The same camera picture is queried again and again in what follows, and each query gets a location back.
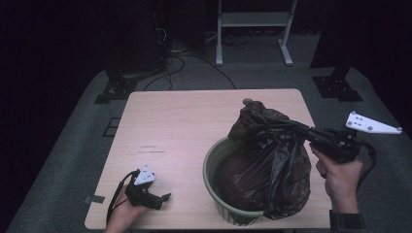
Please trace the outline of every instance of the metal rack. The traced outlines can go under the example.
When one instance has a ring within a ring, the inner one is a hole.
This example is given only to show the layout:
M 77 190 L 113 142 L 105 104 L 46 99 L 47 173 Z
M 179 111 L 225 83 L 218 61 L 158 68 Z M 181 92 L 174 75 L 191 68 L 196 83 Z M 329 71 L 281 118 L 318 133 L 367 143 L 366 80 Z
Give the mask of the metal rack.
M 289 54 L 286 42 L 291 31 L 294 9 L 297 0 L 292 0 L 291 8 L 288 12 L 272 13 L 223 13 L 222 0 L 219 0 L 218 11 L 218 43 L 216 46 L 216 64 L 223 65 L 222 51 L 222 28 L 224 27 L 253 27 L 253 26 L 284 26 L 284 37 L 278 40 L 282 55 L 287 66 L 293 66 L 291 55 Z

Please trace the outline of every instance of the hand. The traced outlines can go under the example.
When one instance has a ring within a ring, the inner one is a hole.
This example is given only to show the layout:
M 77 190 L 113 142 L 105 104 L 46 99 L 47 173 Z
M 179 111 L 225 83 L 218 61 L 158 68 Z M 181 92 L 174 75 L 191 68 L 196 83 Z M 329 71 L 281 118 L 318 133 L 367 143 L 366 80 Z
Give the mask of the hand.
M 358 214 L 357 187 L 361 176 L 362 162 L 355 159 L 349 163 L 338 163 L 311 145 L 312 152 L 319 158 L 316 164 L 321 176 L 326 176 L 325 190 L 332 203 L 332 211 L 344 214 Z
M 131 203 L 127 200 L 126 194 L 124 193 L 126 187 L 127 185 L 125 185 L 120 191 L 119 198 L 116 201 L 115 208 L 112 212 L 112 216 L 107 224 L 105 230 L 106 233 L 124 232 L 131 226 L 137 216 L 145 213 L 149 209 L 143 206 L 134 207 L 131 205 Z

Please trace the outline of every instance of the wrist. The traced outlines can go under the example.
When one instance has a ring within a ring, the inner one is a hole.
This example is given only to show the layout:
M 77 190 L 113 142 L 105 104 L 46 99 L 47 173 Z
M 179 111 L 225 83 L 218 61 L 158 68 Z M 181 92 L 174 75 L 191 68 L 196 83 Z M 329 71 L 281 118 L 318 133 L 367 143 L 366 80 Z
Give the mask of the wrist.
M 331 199 L 332 211 L 342 214 L 358 214 L 358 200 L 356 196 Z

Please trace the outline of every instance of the shelf leg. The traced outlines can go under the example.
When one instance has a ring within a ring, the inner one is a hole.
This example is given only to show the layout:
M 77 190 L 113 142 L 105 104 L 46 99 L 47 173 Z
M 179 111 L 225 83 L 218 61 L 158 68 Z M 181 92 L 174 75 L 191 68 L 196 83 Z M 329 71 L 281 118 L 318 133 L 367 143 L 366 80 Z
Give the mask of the shelf leg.
M 288 41 L 289 33 L 291 32 L 291 26 L 294 16 L 294 10 L 296 9 L 297 0 L 293 0 L 291 9 L 289 11 L 289 16 L 287 19 L 287 24 L 285 27 L 285 34 L 282 40 L 278 40 L 279 47 L 281 48 L 282 55 L 284 56 L 285 63 L 287 66 L 293 66 L 291 55 L 289 54 L 288 48 L 286 47 L 286 42 Z
M 222 0 L 219 0 L 218 9 L 218 41 L 216 43 L 216 65 L 223 65 L 223 52 L 222 52 Z

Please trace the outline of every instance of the black plastic bag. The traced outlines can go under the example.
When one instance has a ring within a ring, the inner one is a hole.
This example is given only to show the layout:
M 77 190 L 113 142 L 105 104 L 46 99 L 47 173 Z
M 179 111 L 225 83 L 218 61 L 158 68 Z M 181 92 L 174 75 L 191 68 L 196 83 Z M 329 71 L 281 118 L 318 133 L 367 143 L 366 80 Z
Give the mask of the black plastic bag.
M 244 144 L 219 166 L 215 180 L 222 199 L 244 211 L 263 211 L 271 219 L 298 213 L 310 194 L 311 163 L 304 138 L 285 125 L 282 113 L 259 101 L 245 107 L 228 138 Z

